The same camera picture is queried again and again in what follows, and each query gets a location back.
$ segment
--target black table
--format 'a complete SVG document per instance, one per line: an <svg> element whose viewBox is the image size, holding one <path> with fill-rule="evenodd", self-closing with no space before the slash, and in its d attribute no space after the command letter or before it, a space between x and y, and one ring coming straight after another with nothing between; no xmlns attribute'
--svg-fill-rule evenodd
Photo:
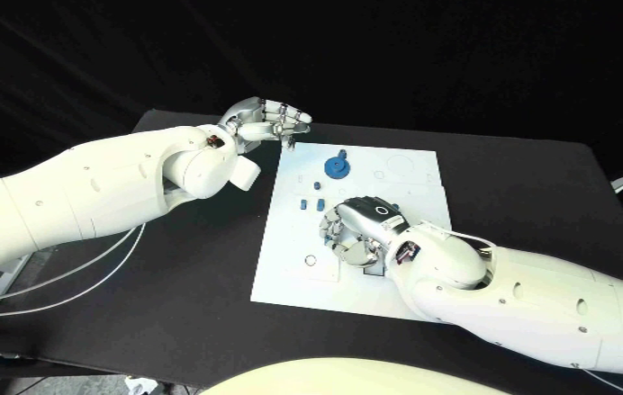
<svg viewBox="0 0 623 395"><path fill-rule="evenodd" d="M215 120L151 111L136 130ZM434 150L457 231L623 278L623 210L585 146L324 124L301 141ZM262 144L249 159L262 167L251 191L228 184L213 198L154 220L121 271L81 299L0 318L0 351L193 386L280 361L352 356L412 364L515 393L607 391L581 371L525 358L453 326L251 302L280 145ZM117 238L63 246L42 276L75 267ZM30 293L24 306L88 287L127 249Z"/></svg>

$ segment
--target black curtain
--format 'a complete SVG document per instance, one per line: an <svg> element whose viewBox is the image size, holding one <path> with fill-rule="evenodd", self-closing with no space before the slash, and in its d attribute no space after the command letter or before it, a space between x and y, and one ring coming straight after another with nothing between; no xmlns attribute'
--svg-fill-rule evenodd
<svg viewBox="0 0 623 395"><path fill-rule="evenodd" d="M0 175L148 109L261 95L316 121L617 156L620 0L3 0Z"/></svg>

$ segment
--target cable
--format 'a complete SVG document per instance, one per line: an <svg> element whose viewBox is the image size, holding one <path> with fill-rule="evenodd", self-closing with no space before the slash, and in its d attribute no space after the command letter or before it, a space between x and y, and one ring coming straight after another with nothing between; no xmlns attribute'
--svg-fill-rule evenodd
<svg viewBox="0 0 623 395"><path fill-rule="evenodd" d="M111 251L117 248L117 246L120 246L123 244L123 242L127 240L127 238L130 237L130 235L134 233L134 230L137 228L133 228L127 233L125 236L120 239L120 241L107 249L107 251L104 251L104 253L101 253L89 262L86 262L84 265L78 266L75 269L72 269L69 272L66 272L63 275L59 275L58 277L52 278L50 280L45 281L43 283L39 283L36 285L33 285L32 287L29 287L27 289L20 290L19 292L11 292L7 294L0 295L0 300L10 298L11 296L17 296L19 294L32 292L33 290L39 289L40 287L43 287L45 285L49 285L50 283L55 283L58 280L61 280L62 278L65 278L66 276L75 274L78 271L82 271L91 264L94 264L97 262L97 260L99 260L99 258L102 258L104 256L107 256Z"/></svg>
<svg viewBox="0 0 623 395"><path fill-rule="evenodd" d="M39 379L26 389L22 389L16 395L20 395L29 388L33 388L48 377L45 377L43 379Z"/></svg>
<svg viewBox="0 0 623 395"><path fill-rule="evenodd" d="M606 384L609 384L613 388L619 389L623 392L623 388L616 386L609 380L604 380L597 374L591 373L588 370L581 370L584 373L588 373L597 380L601 380Z"/></svg>
<svg viewBox="0 0 623 395"><path fill-rule="evenodd" d="M138 244L138 240L140 237L143 236L143 231L146 229L146 225L143 224L143 226L140 227L140 231L138 231L138 236L136 237L136 241L134 241L134 245L130 248L130 251L125 255L125 257L123 258L123 261L120 264L117 264L117 267L110 271L110 274L98 281L98 283L95 283L86 290L84 290L81 293L78 293L76 295L71 296L69 299L66 299L65 301L56 302L52 305L46 305L45 307L40 308L33 308L32 310L22 310L22 311L11 311L11 312L3 312L0 313L0 317L4 316L16 316L19 314L27 314L29 312L36 312L36 311L43 311L43 310L49 310L50 308L55 308L58 305L62 305L65 303L68 303L69 301L72 301L73 299L78 299L81 296L84 296L85 294L88 294L114 275L114 273L118 271L120 267L124 265L125 260L130 258L130 255L133 255L133 251L134 248L137 247Z"/></svg>
<svg viewBox="0 0 623 395"><path fill-rule="evenodd" d="M486 239L477 238L476 236L470 236L470 235L466 235L463 233L457 233L456 231L451 231L451 230L446 230L443 227L438 227L431 221L421 220L421 222L424 224L428 224L438 231L443 231L444 233L448 233L448 235L459 236L460 238L467 238L467 239L477 240L479 242L483 242L483 244L487 244L492 248L496 247L496 244L493 242L490 242L489 240L486 240Z"/></svg>

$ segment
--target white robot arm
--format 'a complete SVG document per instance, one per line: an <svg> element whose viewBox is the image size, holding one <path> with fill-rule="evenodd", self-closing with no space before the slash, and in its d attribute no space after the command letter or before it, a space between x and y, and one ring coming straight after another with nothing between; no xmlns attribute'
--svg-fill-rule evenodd
<svg viewBox="0 0 623 395"><path fill-rule="evenodd" d="M340 243L347 230L359 238L352 247ZM422 220L410 225L371 197L346 200L320 223L320 237L347 264L366 267L384 259L421 319L461 326L549 364L623 373L623 282L487 241L476 250L457 235L466 236Z"/></svg>
<svg viewBox="0 0 623 395"><path fill-rule="evenodd" d="M52 245L120 233L229 181L248 190L260 167L239 154L309 132L311 118L257 97L218 125L138 132L71 148L0 179L0 264Z"/></svg>

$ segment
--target white board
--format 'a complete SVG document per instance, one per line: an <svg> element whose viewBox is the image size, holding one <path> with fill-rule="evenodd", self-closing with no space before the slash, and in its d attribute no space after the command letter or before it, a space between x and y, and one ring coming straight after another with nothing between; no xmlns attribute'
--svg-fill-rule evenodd
<svg viewBox="0 0 623 395"><path fill-rule="evenodd" d="M340 149L350 173L336 180L324 174L324 161ZM434 152L313 143L297 143L293 152L281 151L252 301L418 319L392 281L342 263L319 237L326 211L345 199L366 195L398 204L407 220L424 218L451 228ZM324 199L323 211L317 211L319 199Z"/></svg>

